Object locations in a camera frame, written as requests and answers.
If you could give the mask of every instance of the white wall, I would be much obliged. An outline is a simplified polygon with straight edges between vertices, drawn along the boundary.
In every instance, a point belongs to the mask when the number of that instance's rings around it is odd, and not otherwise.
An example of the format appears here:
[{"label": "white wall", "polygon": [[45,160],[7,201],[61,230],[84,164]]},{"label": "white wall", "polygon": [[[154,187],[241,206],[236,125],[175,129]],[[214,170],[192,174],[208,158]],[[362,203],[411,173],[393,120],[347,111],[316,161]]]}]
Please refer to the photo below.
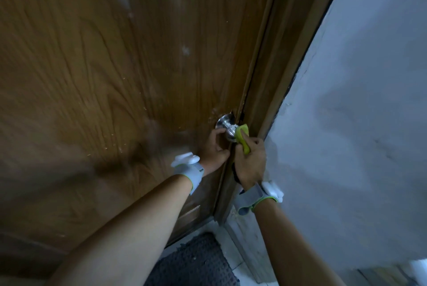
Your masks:
[{"label": "white wall", "polygon": [[334,269],[427,257],[427,0],[334,0],[266,147]]}]

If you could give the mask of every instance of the black mat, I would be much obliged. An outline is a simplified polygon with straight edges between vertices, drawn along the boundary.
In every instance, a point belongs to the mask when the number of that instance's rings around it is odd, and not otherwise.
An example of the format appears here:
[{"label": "black mat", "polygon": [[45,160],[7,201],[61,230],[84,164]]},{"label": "black mat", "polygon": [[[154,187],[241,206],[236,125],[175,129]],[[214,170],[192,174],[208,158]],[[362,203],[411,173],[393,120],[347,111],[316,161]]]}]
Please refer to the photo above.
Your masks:
[{"label": "black mat", "polygon": [[239,286],[212,233],[194,237],[154,266],[144,286]]}]

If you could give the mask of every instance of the wooden door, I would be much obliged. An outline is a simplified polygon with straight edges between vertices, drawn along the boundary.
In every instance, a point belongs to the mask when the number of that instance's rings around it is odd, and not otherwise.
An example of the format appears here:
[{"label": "wooden door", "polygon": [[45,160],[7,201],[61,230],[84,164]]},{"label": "wooden door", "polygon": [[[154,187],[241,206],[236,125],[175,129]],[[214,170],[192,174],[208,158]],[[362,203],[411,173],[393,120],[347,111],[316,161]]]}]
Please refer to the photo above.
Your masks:
[{"label": "wooden door", "polygon": [[68,252],[197,152],[243,103],[266,3],[0,0],[1,233]]}]

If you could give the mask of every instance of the tile floor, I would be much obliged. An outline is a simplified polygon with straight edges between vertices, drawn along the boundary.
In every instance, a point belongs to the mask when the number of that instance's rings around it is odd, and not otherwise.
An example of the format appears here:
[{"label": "tile floor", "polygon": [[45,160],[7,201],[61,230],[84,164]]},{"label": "tile floor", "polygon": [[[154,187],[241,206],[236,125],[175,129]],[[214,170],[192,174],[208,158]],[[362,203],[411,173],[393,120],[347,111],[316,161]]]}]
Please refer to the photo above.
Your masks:
[{"label": "tile floor", "polygon": [[238,249],[234,245],[233,240],[228,235],[228,232],[220,227],[215,221],[210,221],[206,225],[202,226],[200,229],[194,231],[188,236],[182,238],[181,240],[175,242],[173,245],[168,246],[160,256],[160,258],[164,258],[169,254],[173,253],[177,250],[181,244],[185,244],[190,241],[195,236],[202,234],[204,232],[212,232],[215,235],[216,240],[221,246],[222,253],[224,257],[227,259],[228,264],[233,270],[234,275],[240,280],[240,286],[278,286],[278,283],[261,283],[258,284],[252,273],[249,271],[248,266],[243,261],[242,256],[240,255]]}]

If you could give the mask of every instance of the door frame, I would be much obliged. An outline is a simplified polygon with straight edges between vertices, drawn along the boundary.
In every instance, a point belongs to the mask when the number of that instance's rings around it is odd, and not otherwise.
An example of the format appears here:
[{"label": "door frame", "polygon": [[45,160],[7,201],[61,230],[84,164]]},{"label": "door frame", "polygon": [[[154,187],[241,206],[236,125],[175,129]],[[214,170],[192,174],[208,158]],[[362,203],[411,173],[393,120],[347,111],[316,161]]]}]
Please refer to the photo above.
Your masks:
[{"label": "door frame", "polygon": [[[252,136],[265,139],[294,76],[332,0],[269,0],[261,25],[262,41],[252,58],[248,87],[236,118]],[[234,148],[230,159],[234,157]],[[224,166],[214,219],[223,225],[240,187],[231,161]]]}]

